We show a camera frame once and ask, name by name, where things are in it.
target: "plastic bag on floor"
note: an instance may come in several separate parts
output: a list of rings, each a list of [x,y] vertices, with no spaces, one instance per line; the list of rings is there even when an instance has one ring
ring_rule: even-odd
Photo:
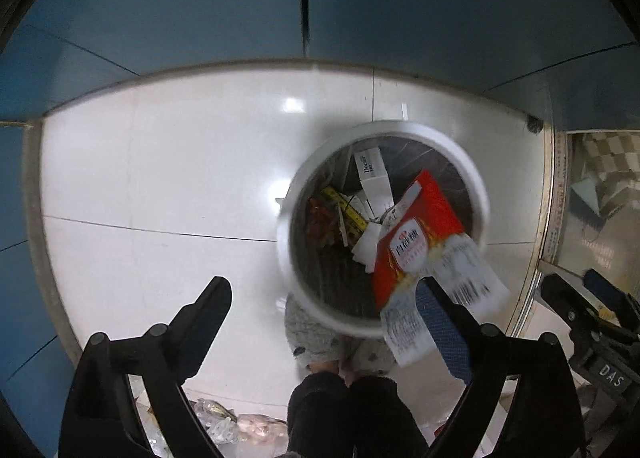
[[[156,418],[148,412],[148,408],[146,406],[142,406],[137,402],[136,409],[138,410],[140,422],[145,430],[146,439],[149,440],[149,445],[151,446],[153,453],[159,458],[174,458],[174,455],[171,453],[171,450],[164,439],[162,431],[160,431],[160,428],[156,423]]]
[[[241,438],[254,443],[271,443],[287,437],[286,422],[265,414],[239,415],[238,429]]]
[[[227,409],[219,402],[209,398],[199,398],[193,406],[193,411],[206,429],[216,425],[220,420],[224,420],[225,418],[230,418],[234,423],[238,421],[232,409]]]
[[[219,420],[214,425],[211,425],[211,427],[207,429],[207,434],[211,438],[211,441],[216,445],[223,443],[237,443],[238,424],[227,417],[223,420]]]
[[[133,395],[133,398],[138,398],[145,392],[145,383],[140,375],[128,375],[128,377],[131,394]]]

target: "person's leg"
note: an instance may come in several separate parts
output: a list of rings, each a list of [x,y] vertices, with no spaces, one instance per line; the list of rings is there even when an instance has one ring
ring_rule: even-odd
[[[287,298],[285,334],[293,358],[311,371],[287,408],[288,450],[303,458],[352,458],[349,389],[338,375],[343,340]]]
[[[350,387],[358,458],[421,458],[429,446],[386,377],[362,377]]]
[[[353,429],[349,389],[337,374],[320,371],[293,391],[287,409],[289,451],[303,458],[351,458]]]

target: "blue wall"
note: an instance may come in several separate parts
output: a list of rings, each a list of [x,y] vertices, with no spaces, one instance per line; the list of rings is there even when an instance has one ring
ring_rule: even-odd
[[[0,119],[139,74],[302,53],[300,0],[36,0],[0,56]]]
[[[22,128],[0,126],[0,390],[44,456],[58,447],[74,368],[36,282],[24,226]]]
[[[639,80],[638,48],[624,55],[595,53],[634,41],[608,0],[310,0],[309,9],[312,57],[402,70],[504,96],[507,104],[546,120],[553,109],[566,129],[640,124],[638,85],[628,84]],[[545,74],[552,87],[549,109],[530,98],[528,87],[513,86],[509,95],[492,92],[590,53],[593,59]],[[606,68],[599,68],[603,62]]]
[[[640,53],[605,51],[634,41],[608,0],[309,0],[309,12],[313,58],[432,77],[561,128],[640,124]],[[0,119],[158,70],[299,58],[301,22],[300,0],[36,0],[0,56]]]

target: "white tile floor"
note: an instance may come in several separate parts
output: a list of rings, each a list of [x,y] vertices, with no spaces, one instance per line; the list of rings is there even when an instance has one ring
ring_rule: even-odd
[[[282,417],[300,374],[282,327],[275,199],[333,132],[372,118],[450,134],[490,193],[487,257],[513,291],[525,279],[543,187],[543,137],[517,112],[371,71],[236,67],[181,73],[72,103],[46,118],[42,205],[60,294],[82,345],[103,330],[141,334],[215,275],[229,316],[189,390]],[[420,424],[442,419],[460,385],[437,354],[396,370]]]

